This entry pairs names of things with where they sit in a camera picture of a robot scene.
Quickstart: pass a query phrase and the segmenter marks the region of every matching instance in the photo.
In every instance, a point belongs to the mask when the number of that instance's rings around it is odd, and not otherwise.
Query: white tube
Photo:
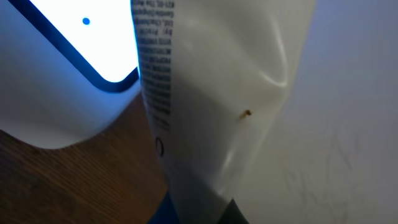
[[[292,87],[315,0],[133,0],[152,135],[181,223],[216,223]]]

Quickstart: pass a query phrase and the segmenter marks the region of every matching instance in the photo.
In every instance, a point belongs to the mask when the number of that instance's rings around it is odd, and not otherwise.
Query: bright white screen
[[[138,66],[130,0],[30,1],[105,80],[120,82]]]

